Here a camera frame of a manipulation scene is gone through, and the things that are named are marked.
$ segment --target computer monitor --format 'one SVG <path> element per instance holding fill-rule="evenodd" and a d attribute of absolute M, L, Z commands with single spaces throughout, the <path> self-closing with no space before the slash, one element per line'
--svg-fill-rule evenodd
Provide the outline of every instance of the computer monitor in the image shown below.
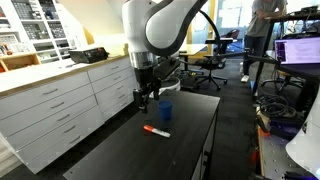
<path fill-rule="evenodd" d="M 281 64 L 320 63 L 320 37 L 275 40 L 275 58 Z"/>

